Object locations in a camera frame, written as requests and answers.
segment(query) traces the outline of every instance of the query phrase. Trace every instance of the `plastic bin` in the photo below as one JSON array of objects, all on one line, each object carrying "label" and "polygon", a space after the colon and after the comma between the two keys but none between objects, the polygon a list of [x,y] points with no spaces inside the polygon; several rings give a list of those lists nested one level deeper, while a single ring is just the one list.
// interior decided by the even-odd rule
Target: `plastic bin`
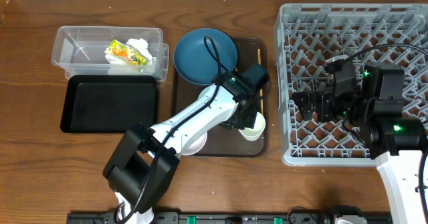
[{"label": "plastic bin", "polygon": [[[104,51],[113,39],[126,43],[130,38],[143,38],[154,57],[153,65],[131,66],[110,64]],[[168,74],[169,47],[162,43],[162,30],[148,27],[63,26],[58,29],[53,46],[53,65],[73,75],[152,75],[164,81]]]},{"label": "plastic bin", "polygon": [[[303,121],[294,92],[331,83],[328,58],[351,55],[384,43],[428,47],[428,5],[285,4],[274,24],[278,71],[278,119],[282,161],[290,166],[374,166],[370,152],[342,128],[342,121]],[[378,49],[354,58],[358,84],[367,62],[398,64],[405,70],[404,116],[428,130],[428,60],[411,49]]]}]

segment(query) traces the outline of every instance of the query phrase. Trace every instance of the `black tray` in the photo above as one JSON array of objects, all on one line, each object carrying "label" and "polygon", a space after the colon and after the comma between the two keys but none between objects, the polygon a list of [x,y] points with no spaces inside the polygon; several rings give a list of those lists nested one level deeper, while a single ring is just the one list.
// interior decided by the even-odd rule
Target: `black tray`
[{"label": "black tray", "polygon": [[156,116],[152,76],[73,76],[68,81],[61,130],[66,133],[124,133]]},{"label": "black tray", "polygon": [[[255,37],[232,37],[238,50],[237,70],[245,71],[249,66],[258,63],[260,49],[261,65],[266,68],[267,55],[264,42]],[[173,114],[178,114],[181,110],[191,105],[197,100],[199,93],[204,86],[198,86],[189,83],[183,79],[177,71],[175,72],[174,84],[174,102]],[[263,112],[266,122],[268,123],[267,100],[263,100]],[[228,130],[216,126],[208,131],[208,139],[205,146],[195,155],[199,156],[236,156],[236,157],[256,157],[261,155],[266,149],[268,143],[268,125],[258,140],[248,141],[242,137],[237,129]]]}]

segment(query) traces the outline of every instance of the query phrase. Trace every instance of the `clear plastic container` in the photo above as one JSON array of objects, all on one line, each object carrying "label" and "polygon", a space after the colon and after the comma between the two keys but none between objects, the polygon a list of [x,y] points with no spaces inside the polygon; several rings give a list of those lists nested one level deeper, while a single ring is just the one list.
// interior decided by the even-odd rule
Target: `clear plastic container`
[{"label": "clear plastic container", "polygon": [[[113,39],[126,43],[130,38],[148,42],[153,65],[116,65],[106,60],[104,51]],[[63,26],[58,29],[51,61],[65,69],[66,78],[78,74],[152,75],[164,81],[168,74],[169,47],[162,40],[162,30],[157,28]]]}]

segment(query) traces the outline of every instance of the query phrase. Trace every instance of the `blue plate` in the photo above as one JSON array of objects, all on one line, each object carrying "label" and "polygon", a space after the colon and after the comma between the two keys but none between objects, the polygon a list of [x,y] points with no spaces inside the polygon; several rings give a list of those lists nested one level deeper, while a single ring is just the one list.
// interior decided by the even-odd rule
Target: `blue plate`
[{"label": "blue plate", "polygon": [[[216,29],[196,29],[184,35],[174,51],[175,69],[185,80],[193,84],[207,86],[218,72],[217,62],[211,57],[203,38],[210,36],[217,47],[220,62],[229,70],[234,70],[238,61],[238,52],[232,39]],[[211,52],[215,55],[211,42],[207,40]]]}]

